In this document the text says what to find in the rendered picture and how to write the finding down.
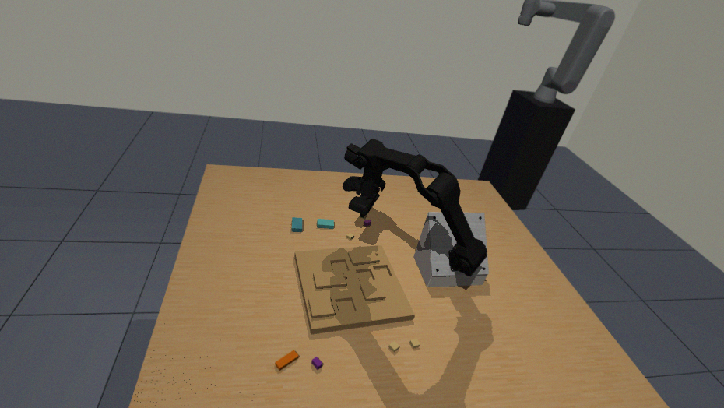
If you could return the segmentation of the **teal rectangular block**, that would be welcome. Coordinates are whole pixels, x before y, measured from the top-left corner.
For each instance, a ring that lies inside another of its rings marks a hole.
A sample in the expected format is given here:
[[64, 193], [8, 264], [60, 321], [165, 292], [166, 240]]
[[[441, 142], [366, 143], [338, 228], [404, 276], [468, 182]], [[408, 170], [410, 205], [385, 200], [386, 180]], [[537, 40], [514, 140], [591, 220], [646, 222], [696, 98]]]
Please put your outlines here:
[[317, 220], [317, 228], [333, 229], [333, 228], [334, 228], [334, 220], [318, 219], [318, 220]]
[[291, 232], [302, 232], [302, 218], [292, 217]]

